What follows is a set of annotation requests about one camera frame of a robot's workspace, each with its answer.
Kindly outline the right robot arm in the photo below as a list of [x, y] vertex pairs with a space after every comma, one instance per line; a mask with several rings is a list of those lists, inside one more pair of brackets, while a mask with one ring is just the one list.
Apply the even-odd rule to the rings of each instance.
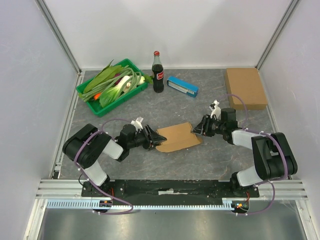
[[221, 135], [229, 144], [252, 150], [253, 166], [235, 172], [230, 178], [229, 191], [235, 197], [242, 196], [247, 187], [267, 181], [286, 179], [298, 171], [298, 164], [282, 132], [265, 133], [242, 129], [238, 126], [233, 108], [212, 109], [192, 129], [197, 135], [213, 137]]

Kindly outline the small cardboard box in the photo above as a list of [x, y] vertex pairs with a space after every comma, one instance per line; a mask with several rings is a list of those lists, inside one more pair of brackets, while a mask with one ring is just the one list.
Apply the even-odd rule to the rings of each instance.
[[159, 152], [170, 153], [201, 144], [202, 138], [192, 132], [189, 122], [176, 124], [157, 130], [157, 133], [167, 140], [156, 147]]

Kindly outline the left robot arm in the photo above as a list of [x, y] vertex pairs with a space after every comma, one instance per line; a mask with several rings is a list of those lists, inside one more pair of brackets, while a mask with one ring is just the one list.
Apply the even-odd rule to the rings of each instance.
[[93, 182], [92, 191], [104, 197], [110, 191], [110, 178], [98, 162], [101, 154], [122, 162], [130, 149], [142, 146], [151, 150], [166, 140], [149, 125], [142, 126], [138, 120], [125, 124], [115, 138], [88, 123], [64, 143], [62, 151]]

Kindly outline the large cardboard box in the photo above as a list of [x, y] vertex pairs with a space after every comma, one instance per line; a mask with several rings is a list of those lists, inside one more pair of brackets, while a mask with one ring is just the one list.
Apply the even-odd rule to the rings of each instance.
[[264, 110], [267, 97], [256, 68], [227, 68], [225, 86], [229, 105], [236, 110]]

